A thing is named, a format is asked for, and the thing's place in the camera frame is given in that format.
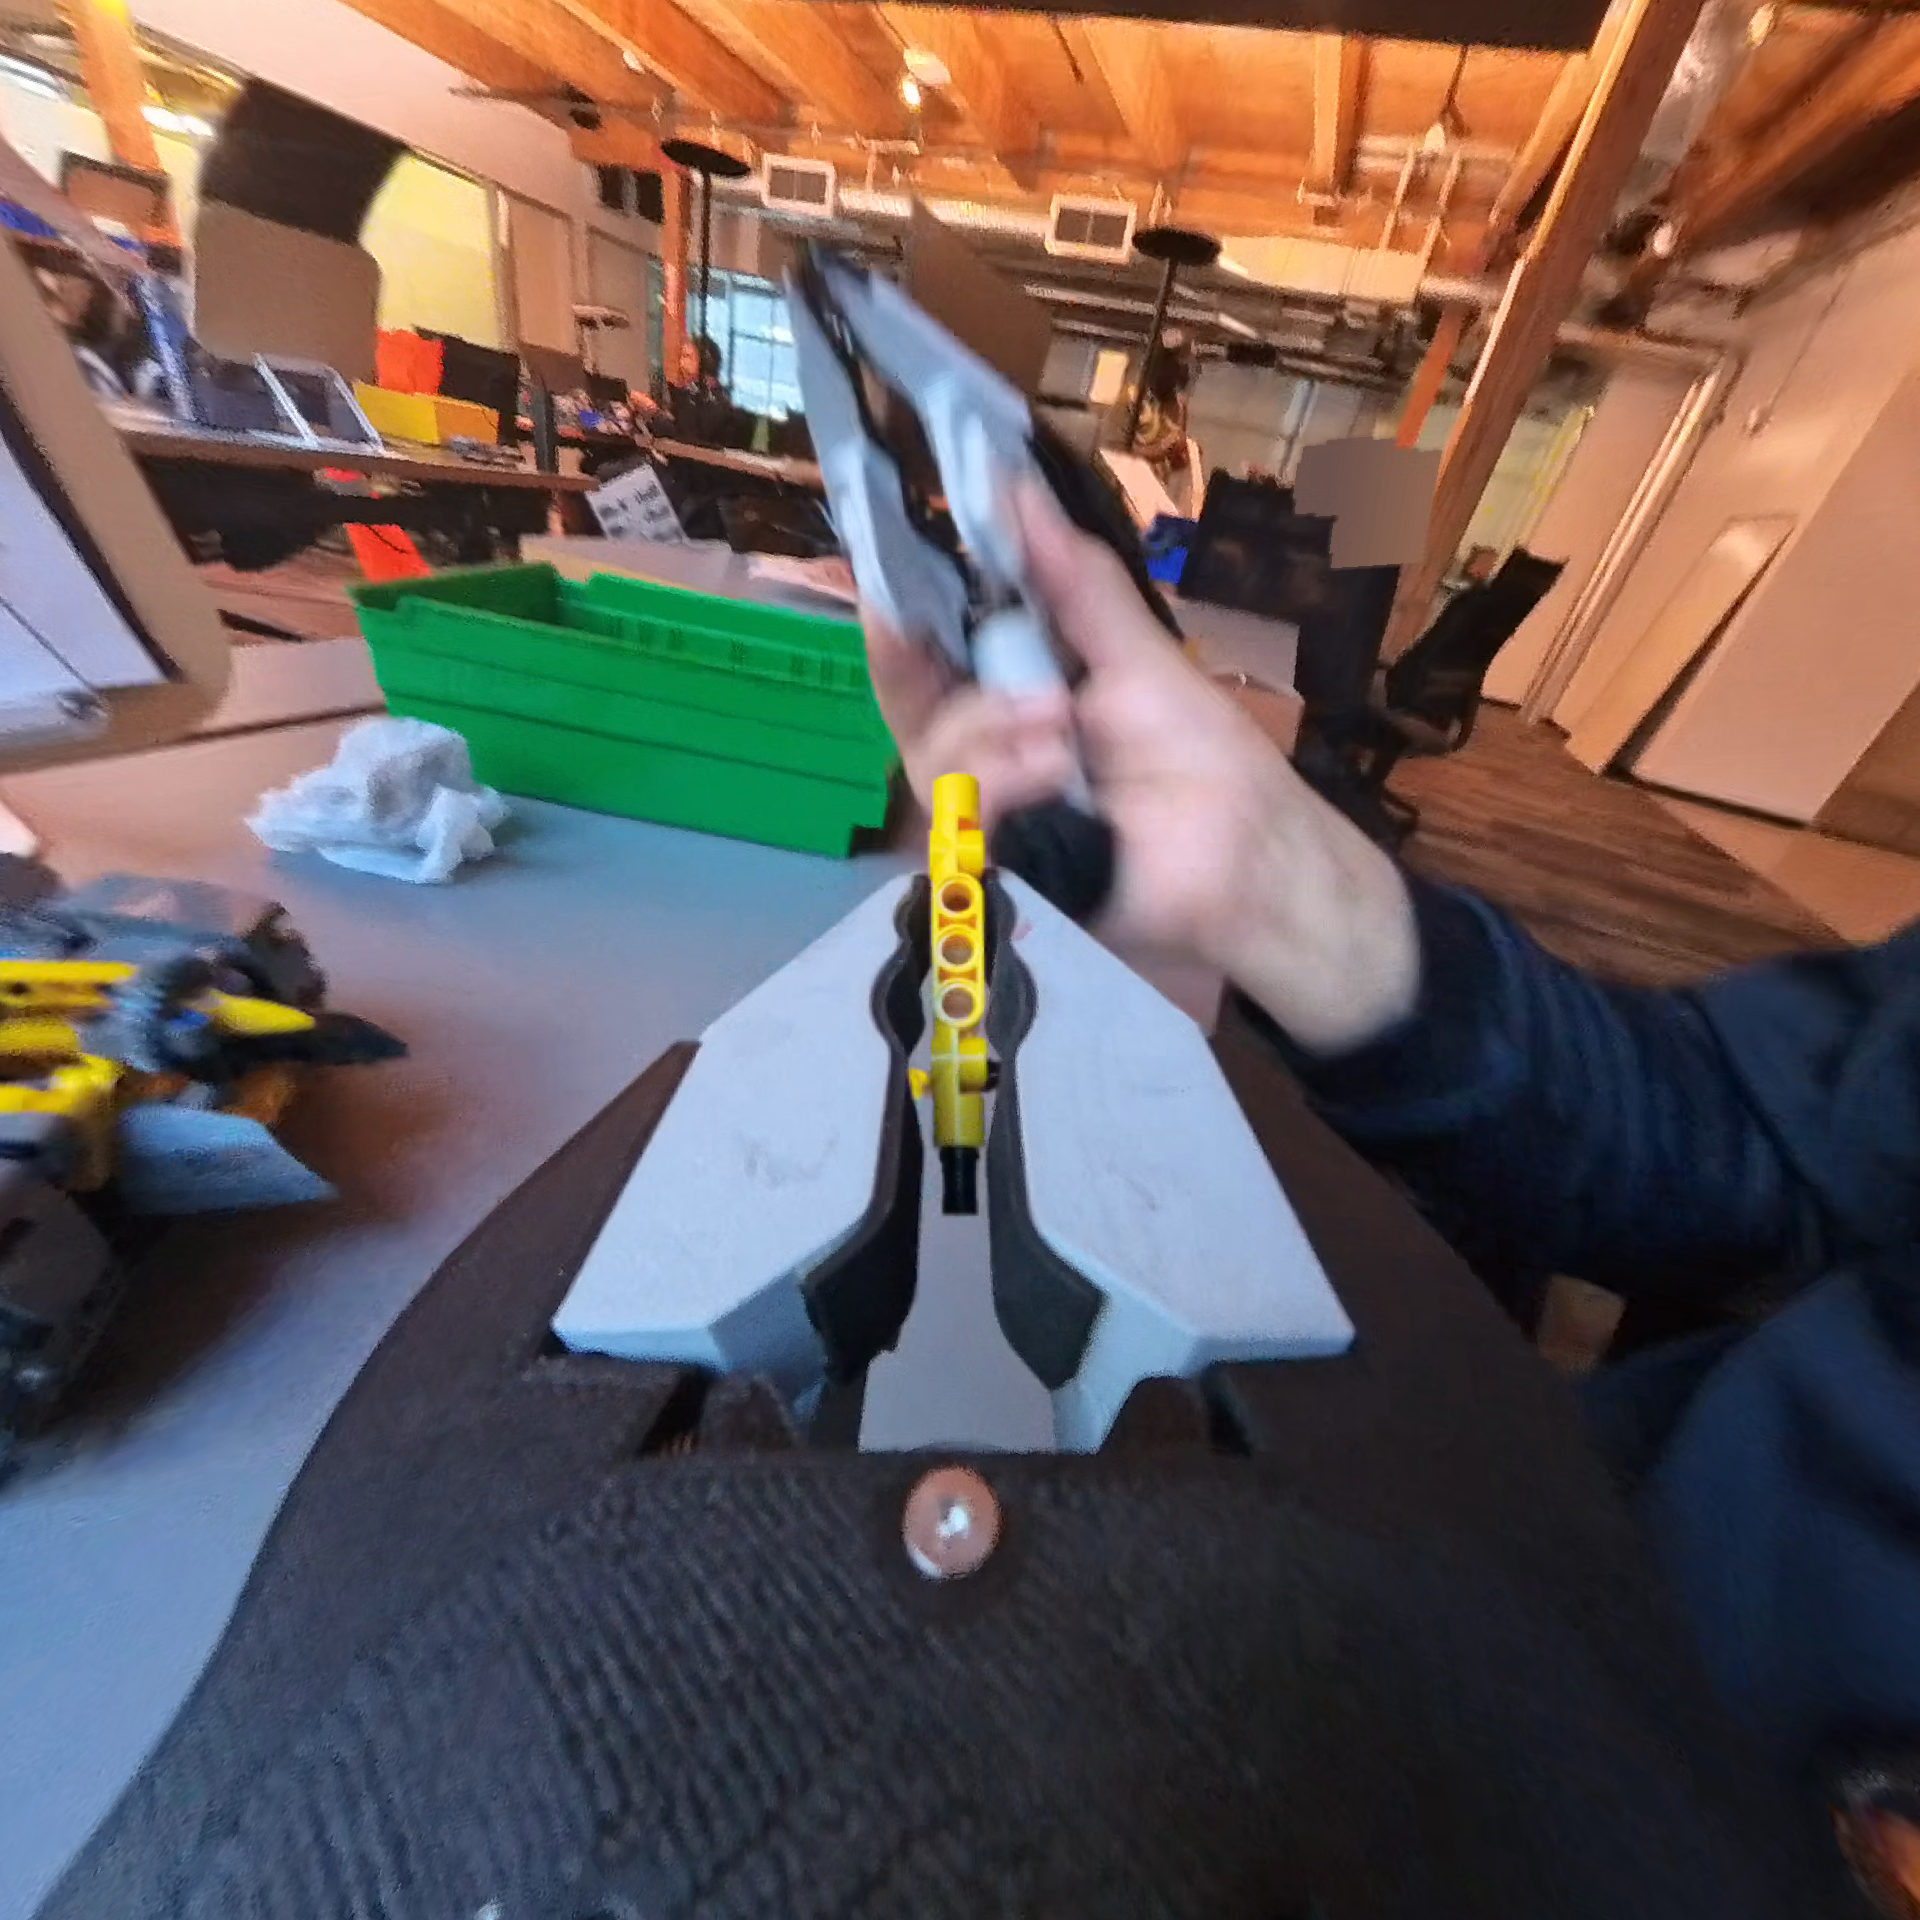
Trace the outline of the wooden post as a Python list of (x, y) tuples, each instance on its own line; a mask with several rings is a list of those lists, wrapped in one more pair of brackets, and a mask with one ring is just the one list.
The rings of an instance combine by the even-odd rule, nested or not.
[(1647, 131), (1699, 22), (1702, 4), (1626, 4), (1570, 134), (1570, 154), (1508, 275), (1475, 374), (1462, 391), (1433, 486), (1424, 560), (1405, 571), (1384, 654), (1427, 623), (1442, 574), (1500, 466), (1524, 400), (1570, 316), (1586, 260), (1618, 209)]

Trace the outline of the black office chair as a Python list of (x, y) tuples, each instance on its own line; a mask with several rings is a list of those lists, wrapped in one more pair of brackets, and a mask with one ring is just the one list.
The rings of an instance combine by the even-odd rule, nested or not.
[(1398, 591), (1390, 570), (1343, 570), (1301, 628), (1304, 698), (1294, 767), (1380, 850), (1398, 853), (1422, 810), (1387, 784), (1407, 757), (1451, 757), (1475, 727), (1484, 683), (1564, 574), (1564, 563), (1515, 548), (1491, 579), (1453, 594), (1390, 662), (1380, 634)]

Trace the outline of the person's right forearm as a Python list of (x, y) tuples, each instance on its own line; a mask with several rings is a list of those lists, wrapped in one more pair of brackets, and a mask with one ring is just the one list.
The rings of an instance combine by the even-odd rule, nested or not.
[(1422, 979), (1310, 1054), (1245, 1019), (1462, 1259), (1613, 1292), (1851, 1284), (1918, 1370), (1918, 923), (1686, 985), (1620, 985), (1486, 897), (1412, 882)]

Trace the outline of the yellow grey toy bulldozer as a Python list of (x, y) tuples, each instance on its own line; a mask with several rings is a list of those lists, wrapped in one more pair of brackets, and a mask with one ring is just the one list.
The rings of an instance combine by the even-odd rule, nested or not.
[(281, 1142), (294, 1094), (405, 1054), (331, 1006), (271, 897), (5, 856), (5, 1469), (72, 1396), (154, 1222), (331, 1200)]

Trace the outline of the grey desk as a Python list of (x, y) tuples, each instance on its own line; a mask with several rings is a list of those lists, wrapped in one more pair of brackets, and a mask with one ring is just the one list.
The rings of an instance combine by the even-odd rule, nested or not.
[(435, 1268), (663, 1050), (903, 870), (519, 804), (447, 885), (277, 860), (258, 797), (348, 719), (5, 784), (63, 879), (276, 897), (332, 1003), (405, 1062), (318, 1076), (287, 1145), (318, 1210), (160, 1230), (75, 1396), (5, 1483), (5, 1917), (31, 1917), (168, 1730), (287, 1483)]

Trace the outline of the beige door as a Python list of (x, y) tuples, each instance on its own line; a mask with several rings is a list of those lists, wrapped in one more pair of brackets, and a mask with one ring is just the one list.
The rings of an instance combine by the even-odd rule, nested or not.
[(1669, 591), (1593, 698), (1574, 717), (1569, 750), (1580, 767), (1590, 775), (1613, 767), (1642, 723), (1742, 612), (1792, 530), (1792, 517), (1747, 517), (1732, 521), (1705, 545), (1681, 585)]

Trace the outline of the yellow toy beam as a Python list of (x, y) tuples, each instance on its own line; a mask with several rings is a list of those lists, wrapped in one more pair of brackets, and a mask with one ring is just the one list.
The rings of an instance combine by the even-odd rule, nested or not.
[(991, 866), (981, 784), (969, 775), (935, 781), (925, 874), (931, 1050), (928, 1067), (915, 1067), (908, 1081), (931, 1120), (941, 1205), (947, 1216), (969, 1218), (981, 1212), (985, 1094), (997, 1088), (997, 1058), (985, 1039)]

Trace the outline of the crumpled white tissue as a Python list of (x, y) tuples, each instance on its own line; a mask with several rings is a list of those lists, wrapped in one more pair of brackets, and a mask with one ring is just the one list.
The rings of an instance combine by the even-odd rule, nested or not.
[(462, 731), (402, 717), (353, 724), (325, 767), (260, 793), (251, 836), (277, 856), (445, 885), (497, 853), (503, 793), (478, 781)]

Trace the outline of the person's dark blue jacket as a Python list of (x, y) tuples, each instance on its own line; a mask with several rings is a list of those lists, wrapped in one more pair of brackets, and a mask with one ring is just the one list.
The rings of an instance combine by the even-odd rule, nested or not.
[[(1471, 1264), (1508, 1308), (1564, 1278)], [(1859, 1909), (1918, 1917), (1918, 1365), (1851, 1284), (1613, 1298), (1674, 1328), (1600, 1365), (1586, 1436), (1737, 1730), (1830, 1815)]]

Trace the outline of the green plastic bin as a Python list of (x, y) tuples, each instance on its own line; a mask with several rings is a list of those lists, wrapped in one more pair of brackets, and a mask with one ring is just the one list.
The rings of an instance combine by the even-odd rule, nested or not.
[(849, 617), (556, 564), (357, 580), (392, 717), (467, 740), (508, 797), (846, 860), (898, 750)]

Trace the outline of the wooden table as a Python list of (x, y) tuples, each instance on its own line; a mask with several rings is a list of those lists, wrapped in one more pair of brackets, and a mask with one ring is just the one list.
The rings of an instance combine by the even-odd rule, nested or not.
[[(587, 537), (527, 537), (519, 540), (519, 557), (522, 563), (553, 564), (567, 580), (587, 580), (605, 571), (782, 612), (836, 617), (859, 612), (854, 571), (841, 560), (801, 563), (739, 557), (723, 541)], [(1163, 589), (1163, 601), (1174, 612), (1190, 659), (1290, 755), (1304, 724), (1304, 698), (1294, 690), (1301, 631), (1290, 620), (1187, 601), (1175, 589)]]

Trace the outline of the person's right hand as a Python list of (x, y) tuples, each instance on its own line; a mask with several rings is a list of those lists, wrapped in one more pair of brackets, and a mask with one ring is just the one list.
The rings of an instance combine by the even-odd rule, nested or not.
[(862, 597), (875, 703), (915, 793), (969, 775), (993, 829), (1080, 775), (1118, 836), (1121, 945), (1220, 972), (1315, 1054), (1390, 1032), (1422, 995), (1422, 929), (1390, 856), (1179, 654), (1115, 551), (1043, 486), (1019, 486), (1011, 511), (1040, 603), (1084, 675), (1043, 693), (957, 683)]

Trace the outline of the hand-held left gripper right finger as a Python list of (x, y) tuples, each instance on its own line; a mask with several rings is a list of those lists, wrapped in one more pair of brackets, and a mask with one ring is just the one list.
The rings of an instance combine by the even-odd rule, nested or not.
[(1030, 885), (991, 892), (991, 1291), (1100, 1447), (1141, 1380), (1351, 1349), (1351, 1320), (1210, 1034)]

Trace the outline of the instruction sheet board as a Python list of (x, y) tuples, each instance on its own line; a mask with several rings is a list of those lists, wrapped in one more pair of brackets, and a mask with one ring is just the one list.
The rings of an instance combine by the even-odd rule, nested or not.
[(168, 747), (225, 693), (229, 631), (5, 243), (5, 779)]

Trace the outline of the yellow storage bin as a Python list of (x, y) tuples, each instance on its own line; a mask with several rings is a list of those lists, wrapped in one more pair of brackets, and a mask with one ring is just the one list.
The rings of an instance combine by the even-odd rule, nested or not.
[(500, 443), (500, 411), (480, 403), (379, 389), (368, 382), (353, 382), (353, 400), (379, 440), (423, 448)]

